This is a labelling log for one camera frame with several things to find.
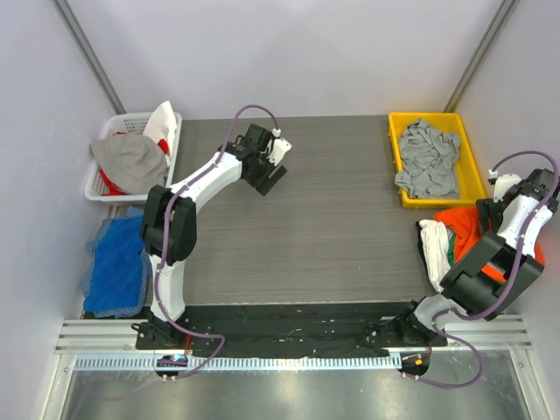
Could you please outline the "orange t shirt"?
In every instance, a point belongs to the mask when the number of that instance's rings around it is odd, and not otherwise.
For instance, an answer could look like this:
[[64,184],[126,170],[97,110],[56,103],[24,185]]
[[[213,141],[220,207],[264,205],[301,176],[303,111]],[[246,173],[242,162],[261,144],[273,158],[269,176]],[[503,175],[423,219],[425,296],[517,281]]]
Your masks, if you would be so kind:
[[477,212],[473,206],[455,207],[437,212],[433,216],[433,220],[442,222],[456,235],[454,248],[455,264],[481,238]]

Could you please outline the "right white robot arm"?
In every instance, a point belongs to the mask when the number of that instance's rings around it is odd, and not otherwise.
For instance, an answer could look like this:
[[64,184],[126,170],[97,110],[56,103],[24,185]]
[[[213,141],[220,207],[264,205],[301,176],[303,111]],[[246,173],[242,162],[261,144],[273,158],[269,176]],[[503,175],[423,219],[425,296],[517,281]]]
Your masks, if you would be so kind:
[[433,297],[411,301],[388,327],[407,346],[431,343],[443,316],[492,320],[544,271],[537,243],[540,230],[558,209],[557,177],[535,169],[526,178],[491,174],[491,199],[436,213],[416,224],[419,248]]

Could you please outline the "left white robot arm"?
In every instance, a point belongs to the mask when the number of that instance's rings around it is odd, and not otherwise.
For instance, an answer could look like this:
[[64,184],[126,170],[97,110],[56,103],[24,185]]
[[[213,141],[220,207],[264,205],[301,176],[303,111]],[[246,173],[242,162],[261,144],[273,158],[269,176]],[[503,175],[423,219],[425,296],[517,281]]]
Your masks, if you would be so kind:
[[141,349],[175,349],[186,340],[180,323],[186,259],[198,239],[198,212],[226,187],[242,179],[262,196],[287,172],[281,165],[292,145],[280,129],[250,124],[245,134],[226,141],[189,177],[148,194],[140,235],[153,268],[148,320],[137,330]]

